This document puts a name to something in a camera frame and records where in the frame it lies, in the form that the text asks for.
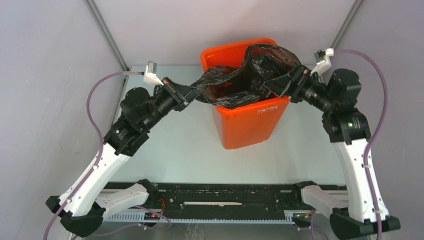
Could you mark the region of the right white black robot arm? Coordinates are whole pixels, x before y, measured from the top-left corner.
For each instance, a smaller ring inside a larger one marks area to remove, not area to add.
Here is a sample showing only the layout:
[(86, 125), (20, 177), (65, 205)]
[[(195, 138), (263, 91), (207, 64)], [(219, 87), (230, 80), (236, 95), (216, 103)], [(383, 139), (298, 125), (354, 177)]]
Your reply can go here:
[(336, 69), (328, 84), (304, 65), (265, 81), (264, 85), (292, 103), (305, 101), (322, 111), (322, 124), (343, 169), (348, 201), (341, 201), (312, 182), (301, 182), (291, 194), (297, 209), (311, 206), (330, 222), (340, 240), (399, 230), (400, 220), (390, 215), (381, 197), (373, 168), (368, 120), (357, 108), (361, 83), (356, 72)]

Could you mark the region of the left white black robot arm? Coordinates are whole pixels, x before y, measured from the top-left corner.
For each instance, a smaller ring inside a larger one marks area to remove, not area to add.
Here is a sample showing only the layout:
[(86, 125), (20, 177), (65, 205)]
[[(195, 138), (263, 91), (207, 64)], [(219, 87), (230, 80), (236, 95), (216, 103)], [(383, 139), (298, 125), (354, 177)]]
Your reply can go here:
[(121, 115), (105, 136), (99, 151), (78, 180), (59, 196), (50, 196), (47, 207), (62, 226), (78, 237), (93, 234), (105, 219), (136, 206), (153, 208), (158, 189), (147, 179), (106, 196), (101, 191), (115, 172), (148, 140), (151, 129), (169, 112), (182, 111), (204, 89), (163, 78), (149, 94), (144, 87), (129, 90), (120, 103)]

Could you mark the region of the black plastic trash bag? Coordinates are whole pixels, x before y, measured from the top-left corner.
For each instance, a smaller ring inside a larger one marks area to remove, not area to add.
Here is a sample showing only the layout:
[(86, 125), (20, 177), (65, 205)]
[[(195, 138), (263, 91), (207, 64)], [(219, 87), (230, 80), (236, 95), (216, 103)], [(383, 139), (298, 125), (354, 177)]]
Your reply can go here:
[(283, 76), (300, 64), (294, 53), (281, 46), (256, 43), (246, 48), (239, 67), (211, 67), (192, 86), (203, 89), (198, 101), (232, 110), (273, 98), (265, 81)]

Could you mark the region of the orange plastic trash bin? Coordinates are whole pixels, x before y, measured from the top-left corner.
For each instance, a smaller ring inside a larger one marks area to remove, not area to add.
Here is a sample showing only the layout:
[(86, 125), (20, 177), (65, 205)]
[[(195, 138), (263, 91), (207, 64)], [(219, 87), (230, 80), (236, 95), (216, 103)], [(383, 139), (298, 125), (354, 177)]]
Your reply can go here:
[[(240, 67), (246, 48), (260, 43), (277, 44), (263, 37), (208, 48), (200, 54), (202, 69), (206, 71), (218, 65)], [(235, 109), (213, 106), (212, 114), (222, 146), (233, 150), (268, 140), (289, 102), (288, 97), (273, 96)]]

